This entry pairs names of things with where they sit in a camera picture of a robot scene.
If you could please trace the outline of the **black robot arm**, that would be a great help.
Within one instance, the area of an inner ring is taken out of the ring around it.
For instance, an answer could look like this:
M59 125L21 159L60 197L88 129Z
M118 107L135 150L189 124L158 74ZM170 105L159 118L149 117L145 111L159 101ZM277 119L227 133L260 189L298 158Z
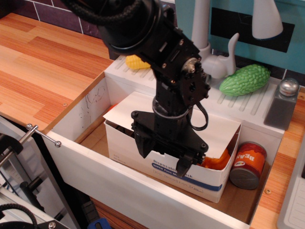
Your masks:
M193 107L203 110L208 97L198 48L174 26L174 11L157 0L66 0L64 5L94 24L108 49L137 55L156 79L152 112L133 111L132 130L138 151L178 159L177 176L203 162L208 145L197 135L204 127L192 125Z

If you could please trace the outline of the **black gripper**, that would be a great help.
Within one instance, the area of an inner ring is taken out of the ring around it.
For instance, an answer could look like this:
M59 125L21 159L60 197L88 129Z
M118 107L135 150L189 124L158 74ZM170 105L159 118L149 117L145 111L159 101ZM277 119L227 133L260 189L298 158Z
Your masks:
M176 171L184 177L192 164L201 164L208 145L191 125L192 110L181 116L163 117L156 113L133 111L132 130L139 154L146 158L151 151L178 158Z

